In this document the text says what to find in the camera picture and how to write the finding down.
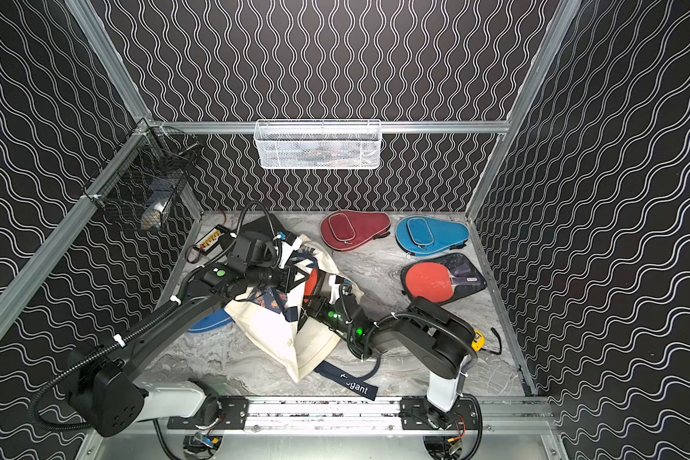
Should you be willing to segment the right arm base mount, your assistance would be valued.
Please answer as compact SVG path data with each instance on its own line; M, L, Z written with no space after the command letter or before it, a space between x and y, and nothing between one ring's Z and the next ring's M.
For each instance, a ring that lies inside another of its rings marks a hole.
M441 411L426 397L403 398L398 413L404 430L477 430L482 412L476 398L459 398L452 409Z

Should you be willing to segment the cream canvas tote bag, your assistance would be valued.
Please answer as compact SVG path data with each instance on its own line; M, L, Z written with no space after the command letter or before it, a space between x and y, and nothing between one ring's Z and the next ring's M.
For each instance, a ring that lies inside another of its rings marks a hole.
M304 234L298 237L302 240L302 246L293 255L312 255L316 258L316 268L326 273L322 291L316 297L330 301L328 278L331 274L342 275L323 245ZM352 286L351 294L356 301L360 301L362 290L353 283ZM224 310L254 345L285 367L295 383L315 373L358 396L375 400L378 388L368 380L377 369L356 377L327 362L326 358L343 340L317 321L306 318L304 290L305 284L290 292L276 291L271 287L250 287L240 299L230 301Z

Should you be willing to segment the dark grey paddle case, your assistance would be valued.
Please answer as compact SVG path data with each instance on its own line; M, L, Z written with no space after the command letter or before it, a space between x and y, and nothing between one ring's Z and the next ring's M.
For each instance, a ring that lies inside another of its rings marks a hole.
M422 297L445 306L486 289L487 282L462 253L409 264L401 270L402 293L410 300Z

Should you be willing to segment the royal blue paddle case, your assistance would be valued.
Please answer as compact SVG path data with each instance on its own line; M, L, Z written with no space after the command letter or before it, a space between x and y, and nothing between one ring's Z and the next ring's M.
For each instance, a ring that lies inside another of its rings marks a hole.
M225 311L218 310L203 320L197 322L189 330L189 334L203 334L220 329L233 322L233 318Z

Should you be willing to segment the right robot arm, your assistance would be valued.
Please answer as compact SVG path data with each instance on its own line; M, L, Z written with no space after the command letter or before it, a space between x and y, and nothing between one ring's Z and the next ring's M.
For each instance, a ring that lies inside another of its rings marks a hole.
M335 301L307 296L304 307L306 318L335 333L359 360L379 360L392 349L408 350L429 370L429 408L442 414L455 408L464 373L477 362L475 329L466 321L424 297L379 320L368 317L352 294Z

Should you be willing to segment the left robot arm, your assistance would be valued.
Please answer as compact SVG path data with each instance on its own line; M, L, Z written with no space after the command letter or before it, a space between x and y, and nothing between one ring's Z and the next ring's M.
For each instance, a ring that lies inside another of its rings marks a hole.
M220 395L209 385L188 381L173 389L137 379L192 326L242 300L247 291L289 293L304 285L308 275L291 260L300 237L277 230L268 213L264 220L266 233L237 226L227 249L193 269L177 293L134 327L95 347L76 347L66 369L31 400L32 424L52 432L94 429L103 437L160 418L187 418L200 429L216 425Z

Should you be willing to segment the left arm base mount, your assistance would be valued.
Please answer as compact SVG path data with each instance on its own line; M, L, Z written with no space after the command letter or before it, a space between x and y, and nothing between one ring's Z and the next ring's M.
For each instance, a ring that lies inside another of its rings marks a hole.
M166 423L166 428L171 430L243 429L248 409L247 398L220 397L216 402L204 402L191 418L170 418Z

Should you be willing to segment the red paddle case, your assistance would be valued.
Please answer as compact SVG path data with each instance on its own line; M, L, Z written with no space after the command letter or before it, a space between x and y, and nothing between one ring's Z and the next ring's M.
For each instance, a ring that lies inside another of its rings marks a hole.
M322 220L320 234L330 249L348 252L389 235L391 219L380 212L339 210Z

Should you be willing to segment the teal paddle case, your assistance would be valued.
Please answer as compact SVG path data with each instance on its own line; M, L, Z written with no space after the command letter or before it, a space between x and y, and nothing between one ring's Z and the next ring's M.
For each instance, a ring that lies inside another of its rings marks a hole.
M427 257L465 246L470 232L465 224L421 216L403 218L396 227L399 247L415 257Z

